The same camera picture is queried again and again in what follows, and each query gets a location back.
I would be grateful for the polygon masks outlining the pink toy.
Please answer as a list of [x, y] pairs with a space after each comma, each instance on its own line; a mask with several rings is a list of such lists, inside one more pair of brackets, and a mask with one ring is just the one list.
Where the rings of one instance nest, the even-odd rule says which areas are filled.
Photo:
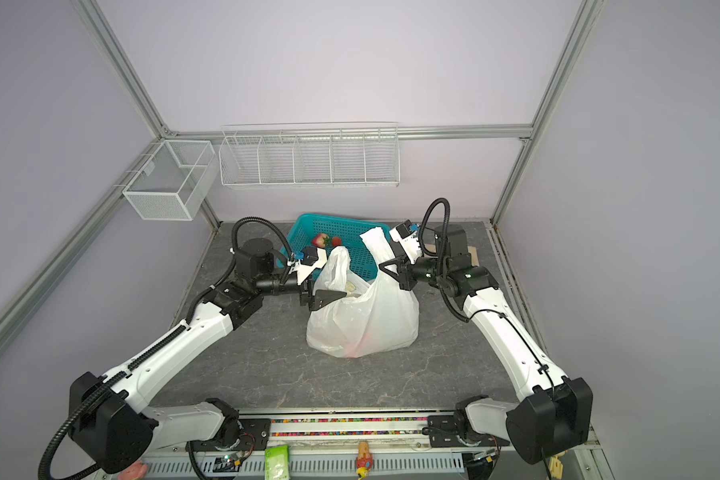
[[121, 471], [118, 480], [143, 480], [149, 471], [149, 466], [142, 461], [136, 461], [123, 471]]

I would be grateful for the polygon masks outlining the green packet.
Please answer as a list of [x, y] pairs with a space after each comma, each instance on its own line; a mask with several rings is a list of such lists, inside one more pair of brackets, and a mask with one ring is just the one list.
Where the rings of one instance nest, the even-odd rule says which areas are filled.
[[265, 450], [264, 473], [266, 480], [290, 480], [290, 455], [287, 445]]

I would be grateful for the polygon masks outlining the white plastic bag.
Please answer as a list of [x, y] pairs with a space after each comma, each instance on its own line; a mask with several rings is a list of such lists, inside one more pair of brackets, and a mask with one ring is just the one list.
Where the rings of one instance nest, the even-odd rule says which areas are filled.
[[310, 313], [307, 344], [336, 358], [359, 358], [412, 345], [419, 334], [419, 302], [382, 271], [366, 281], [351, 268], [344, 246], [333, 248], [314, 290], [343, 296]]

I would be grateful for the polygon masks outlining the teal plastic basket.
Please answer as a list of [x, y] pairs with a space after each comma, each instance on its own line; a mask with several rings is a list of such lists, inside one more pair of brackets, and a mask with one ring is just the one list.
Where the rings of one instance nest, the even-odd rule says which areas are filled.
[[361, 235], [368, 230], [379, 227], [387, 241], [390, 241], [389, 227], [382, 223], [334, 217], [319, 214], [303, 214], [291, 226], [286, 239], [294, 253], [300, 252], [318, 234], [338, 237], [341, 245], [350, 254], [350, 270], [366, 282], [372, 282], [378, 275], [377, 262], [368, 250]]

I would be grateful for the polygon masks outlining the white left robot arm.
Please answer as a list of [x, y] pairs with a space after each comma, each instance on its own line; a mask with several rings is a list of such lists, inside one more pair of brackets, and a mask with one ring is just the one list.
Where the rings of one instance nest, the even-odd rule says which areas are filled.
[[198, 294], [185, 319], [140, 353], [102, 375], [86, 372], [69, 390], [69, 413], [41, 456], [38, 476], [49, 479], [62, 441], [70, 438], [93, 461], [75, 473], [120, 473], [150, 450], [207, 442], [219, 450], [254, 450], [256, 439], [239, 412], [219, 398], [189, 406], [153, 409], [162, 388], [200, 353], [256, 313], [267, 296], [295, 293], [317, 311], [342, 293], [315, 289], [311, 276], [324, 267], [327, 251], [310, 244], [295, 252], [270, 221], [249, 216], [234, 224], [232, 260], [215, 283]]

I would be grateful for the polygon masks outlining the small yellow toy figure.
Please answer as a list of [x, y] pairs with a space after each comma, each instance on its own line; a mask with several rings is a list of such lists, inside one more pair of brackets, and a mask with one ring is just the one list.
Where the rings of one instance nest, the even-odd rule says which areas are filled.
[[564, 476], [564, 465], [559, 456], [552, 456], [546, 460], [548, 478], [562, 480]]

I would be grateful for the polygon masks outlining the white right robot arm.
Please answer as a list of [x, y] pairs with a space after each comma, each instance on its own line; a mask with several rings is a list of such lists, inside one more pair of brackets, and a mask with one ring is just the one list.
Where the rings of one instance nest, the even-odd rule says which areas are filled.
[[473, 264], [464, 229], [450, 220], [449, 201], [435, 199], [421, 222], [397, 225], [390, 238], [403, 253], [379, 263], [380, 273], [404, 291], [419, 283], [436, 289], [456, 319], [478, 328], [515, 389], [515, 403], [485, 395], [459, 403], [455, 436], [469, 446], [506, 441], [528, 464], [584, 444], [593, 407], [590, 386], [549, 358], [488, 269]]

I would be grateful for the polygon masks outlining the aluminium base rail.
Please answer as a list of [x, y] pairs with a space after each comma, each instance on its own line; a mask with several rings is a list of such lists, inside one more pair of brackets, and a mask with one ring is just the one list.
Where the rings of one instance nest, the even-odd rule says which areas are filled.
[[[291, 479], [359, 479], [355, 462], [360, 441], [367, 441], [373, 468], [365, 479], [402, 474], [457, 473], [487, 479], [503, 461], [523, 461], [506, 441], [490, 439], [469, 446], [455, 432], [451, 408], [380, 410], [240, 411], [240, 422], [256, 439], [254, 450], [219, 450], [207, 442], [150, 450], [138, 461], [149, 466], [144, 479], [265, 479], [265, 450], [287, 445]], [[559, 456], [584, 479], [606, 479], [611, 472], [589, 429], [588, 440]]]

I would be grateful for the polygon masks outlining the yellow work glove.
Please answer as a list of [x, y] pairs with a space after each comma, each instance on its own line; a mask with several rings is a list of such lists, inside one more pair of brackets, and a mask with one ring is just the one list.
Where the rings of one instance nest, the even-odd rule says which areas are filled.
[[442, 252], [442, 256], [444, 257], [443, 262], [451, 269], [463, 269], [468, 266], [478, 266], [479, 261], [476, 254], [477, 252], [474, 247], [451, 241], [445, 243], [444, 251]]

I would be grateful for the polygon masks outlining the small orange toy figure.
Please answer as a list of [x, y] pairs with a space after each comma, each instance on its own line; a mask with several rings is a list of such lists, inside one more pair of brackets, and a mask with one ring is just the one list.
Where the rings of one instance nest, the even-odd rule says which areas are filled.
[[359, 479], [365, 479], [373, 468], [373, 456], [367, 441], [360, 441], [358, 444], [355, 467], [356, 475]]

